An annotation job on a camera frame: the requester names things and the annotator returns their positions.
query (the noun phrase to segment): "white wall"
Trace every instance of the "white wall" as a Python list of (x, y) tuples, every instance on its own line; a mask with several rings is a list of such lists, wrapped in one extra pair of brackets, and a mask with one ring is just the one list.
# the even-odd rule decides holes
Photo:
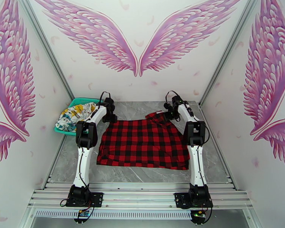
[[(280, 2), (285, 17), (285, 0), (277, 1)], [(240, 189), (249, 192), (262, 226), (284, 228), (285, 163), (279, 160), (279, 157), (274, 157), (269, 141), (253, 140), (255, 135), (251, 136), (250, 132), (254, 128), (254, 122), (244, 114), (243, 106), (243, 92), (247, 92), (243, 85), (249, 38), (255, 15), (260, 13), (260, 5), (259, 2), (246, 23), (237, 46), (230, 54), (216, 86), (206, 100), (203, 111), (217, 136), (236, 184)], [(281, 119), (285, 119), (285, 97), (271, 123)]]
[[(4, 0), (0, 0), (0, 11)], [(62, 136), (53, 131), (56, 118), (70, 99), (40, 45), (23, 10), (33, 66), (34, 116), (26, 121), (26, 142), (16, 140), (0, 161), (0, 227), (18, 227), (34, 189), (46, 180)], [(8, 125), (0, 108), (0, 121)]]
[[(66, 0), (92, 8), (110, 17), (120, 28), (139, 60), (153, 33), (175, 11), (208, 0)], [(130, 70), (117, 72), (98, 58), (80, 49), (57, 26), (49, 22), (45, 10), (35, 0), (30, 3), (76, 97), (98, 98), (110, 91), (117, 101), (163, 100), (168, 90), (176, 90), (187, 100), (199, 101), (221, 58), (247, 0), (240, 0), (231, 18), (202, 41), (197, 48), (175, 60), (168, 68), (146, 70), (134, 77)]]

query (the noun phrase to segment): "metal track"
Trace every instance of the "metal track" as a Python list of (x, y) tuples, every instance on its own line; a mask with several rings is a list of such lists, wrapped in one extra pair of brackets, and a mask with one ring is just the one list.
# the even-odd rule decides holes
[[(35, 190), (28, 207), (53, 209), (59, 212), (60, 201), (68, 197), (71, 183), (46, 184), (44, 190)], [(178, 211), (174, 201), (175, 192), (187, 192), (189, 184), (184, 183), (90, 183), (90, 191), (103, 192), (101, 208), (105, 210), (156, 210)], [(252, 209), (246, 191), (237, 191), (230, 182), (209, 184), (213, 209)]]

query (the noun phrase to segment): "clothing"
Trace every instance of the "clothing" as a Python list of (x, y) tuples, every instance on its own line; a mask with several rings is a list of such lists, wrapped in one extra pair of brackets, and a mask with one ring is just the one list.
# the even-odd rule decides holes
[(98, 165), (188, 169), (189, 153), (182, 134), (163, 112), (146, 120), (110, 123), (101, 138)]
[(76, 131), (76, 124), (85, 120), (95, 110), (95, 103), (80, 104), (63, 111), (57, 120), (55, 127), (62, 131)]

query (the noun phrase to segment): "black cable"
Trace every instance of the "black cable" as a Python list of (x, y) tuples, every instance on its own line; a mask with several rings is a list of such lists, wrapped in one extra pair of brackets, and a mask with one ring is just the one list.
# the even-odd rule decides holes
[(61, 203), (62, 203), (63, 201), (67, 201), (67, 200), (68, 200), (68, 198), (61, 200), (61, 202), (60, 202), (60, 206), (61, 206), (61, 207), (66, 206), (66, 203), (65, 203), (64, 205), (61, 205)]
[(209, 219), (211, 218), (211, 215), (212, 215), (212, 207), (211, 207), (211, 210), (210, 210), (209, 217), (207, 218), (207, 220), (204, 223), (202, 223), (202, 225), (209, 221)]
[(170, 92), (174, 92), (177, 96), (179, 96), (175, 91), (170, 90), (170, 91), (168, 91), (168, 93), (167, 93), (167, 95), (166, 95), (166, 102), (168, 102), (168, 100), (167, 100), (167, 96), (168, 96), (168, 94), (169, 94)]
[(205, 128), (207, 129), (207, 132), (208, 132), (208, 138), (207, 138), (207, 140), (204, 143), (200, 144), (199, 146), (202, 146), (202, 145), (206, 144), (209, 141), (209, 139), (210, 139), (210, 131), (207, 128), (207, 126), (205, 126)]
[(90, 213), (90, 215), (88, 216), (87, 220), (91, 217), (92, 213), (94, 212), (94, 209), (95, 209), (95, 202), (93, 202), (93, 210), (92, 210), (92, 212)]
[(106, 92), (106, 91), (103, 91), (102, 94), (100, 95), (100, 98), (99, 98), (99, 105), (98, 105), (98, 109), (100, 108), (100, 103), (101, 103), (101, 99), (102, 99), (102, 96), (104, 93), (107, 93), (109, 94), (109, 98), (111, 98), (111, 94), (109, 92)]
[(81, 177), (80, 167), (81, 167), (81, 160), (82, 160), (82, 156), (83, 156), (83, 152), (84, 152), (83, 147), (81, 147), (81, 151), (82, 151), (82, 153), (81, 153), (81, 158), (80, 158), (80, 162), (79, 162), (79, 177), (80, 177), (80, 180), (83, 182), (84, 186), (88, 189), (89, 193), (91, 193), (89, 187), (87, 186), (87, 184), (84, 182), (84, 180)]
[[(84, 186), (88, 189), (89, 193), (91, 194), (91, 191), (90, 191), (89, 187), (87, 186), (87, 184), (84, 182), (84, 180), (81, 177), (81, 160), (82, 160), (82, 156), (83, 156), (83, 153), (84, 153), (82, 147), (81, 147), (81, 150), (82, 150), (82, 153), (81, 153), (80, 162), (79, 162), (79, 177), (80, 177), (80, 180), (83, 182)], [(89, 217), (87, 219), (89, 219), (91, 217), (91, 215), (92, 215), (92, 213), (94, 212), (94, 209), (95, 209), (95, 202), (94, 202), (93, 197), (90, 198), (90, 205), (89, 205), (89, 207), (87, 209), (83, 210), (83, 211), (87, 211), (90, 208), (91, 203), (93, 204), (93, 210), (92, 210), (92, 212), (90, 213), (90, 215), (89, 215)]]
[(198, 168), (199, 168), (199, 174), (201, 175), (201, 178), (202, 178), (202, 182), (203, 182), (203, 186), (205, 188), (205, 183), (204, 183), (204, 179), (203, 179), (203, 176), (202, 176), (202, 173), (201, 173), (201, 165), (200, 165), (200, 156), (199, 156), (199, 153), (198, 153), (198, 149), (199, 149), (200, 146), (197, 147), (197, 161), (198, 161)]
[[(199, 174), (201, 175), (202, 182), (203, 182), (204, 188), (205, 188), (205, 190), (206, 190), (205, 183), (204, 183), (204, 179), (203, 179), (203, 176), (202, 176), (202, 173), (201, 173), (200, 156), (199, 156), (199, 153), (198, 153), (198, 152), (197, 152), (197, 160), (198, 160)], [(206, 222), (208, 222), (209, 219), (211, 218), (211, 215), (212, 215), (212, 207), (211, 207), (211, 210), (210, 210), (210, 215), (209, 215), (209, 217), (208, 217), (207, 220), (206, 220), (204, 223), (202, 223), (202, 224), (205, 224)]]

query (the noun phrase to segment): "pink feather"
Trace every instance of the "pink feather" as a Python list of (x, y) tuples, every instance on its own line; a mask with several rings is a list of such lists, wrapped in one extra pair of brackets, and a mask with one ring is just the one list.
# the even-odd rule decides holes
[(285, 18), (276, 0), (261, 0), (249, 44), (244, 107), (253, 135), (272, 121), (285, 95)]
[(168, 16), (155, 31), (139, 59), (139, 75), (160, 71), (181, 59), (230, 18), (240, 0), (208, 0)]
[(274, 157), (279, 156), (279, 159), (285, 162), (285, 119), (268, 125), (263, 132), (254, 138), (254, 141), (261, 138), (270, 142), (271, 147), (273, 147)]
[(17, 132), (13, 127), (0, 122), (0, 161), (2, 161), (2, 157), (7, 158), (8, 148), (11, 142), (15, 140), (26, 141), (21, 133)]
[(29, 42), (15, 0), (5, 0), (0, 11), (0, 107), (13, 127), (29, 136), (26, 120), (33, 116), (33, 68)]
[(137, 58), (121, 30), (108, 16), (65, 0), (35, 0), (50, 22), (79, 47), (116, 71), (129, 69), (137, 76)]

